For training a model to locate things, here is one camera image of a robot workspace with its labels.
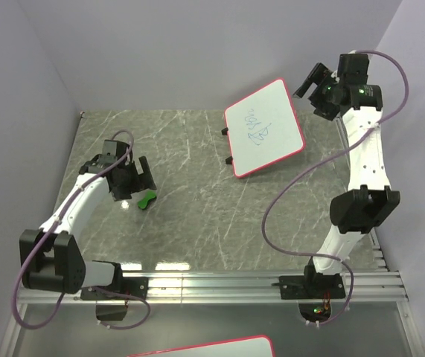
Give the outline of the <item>green whiteboard eraser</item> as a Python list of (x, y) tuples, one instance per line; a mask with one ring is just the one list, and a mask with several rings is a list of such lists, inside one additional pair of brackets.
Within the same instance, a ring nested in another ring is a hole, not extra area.
[(137, 202), (137, 207), (140, 210), (147, 210), (149, 206), (157, 199), (156, 192), (154, 190), (148, 190), (144, 197)]

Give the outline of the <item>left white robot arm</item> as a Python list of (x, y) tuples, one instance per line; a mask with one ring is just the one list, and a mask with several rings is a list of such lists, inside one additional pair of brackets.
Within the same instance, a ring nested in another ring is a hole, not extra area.
[(95, 208), (110, 195), (115, 201), (131, 199), (134, 193), (156, 188), (147, 158), (121, 162), (109, 172), (100, 172), (112, 157), (96, 155), (79, 170), (74, 188), (54, 215), (38, 229), (27, 229), (19, 239), (22, 284), (27, 289), (74, 294), (98, 286), (108, 299), (124, 292), (124, 279), (117, 263), (86, 261), (77, 239)]

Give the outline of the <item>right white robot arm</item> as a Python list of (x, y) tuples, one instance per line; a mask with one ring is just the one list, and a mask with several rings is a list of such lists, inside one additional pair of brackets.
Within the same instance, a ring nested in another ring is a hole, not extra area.
[(379, 124), (382, 92), (379, 86), (367, 83), (367, 70), (367, 57), (359, 56), (358, 62), (346, 65), (336, 79), (319, 62), (294, 93), (303, 97), (315, 85), (309, 97), (315, 114), (327, 120), (341, 117), (351, 150), (348, 189), (332, 199), (330, 231), (317, 256), (311, 257), (304, 269), (302, 287), (313, 298), (340, 285), (342, 261), (400, 202), (400, 193), (391, 188), (383, 160)]

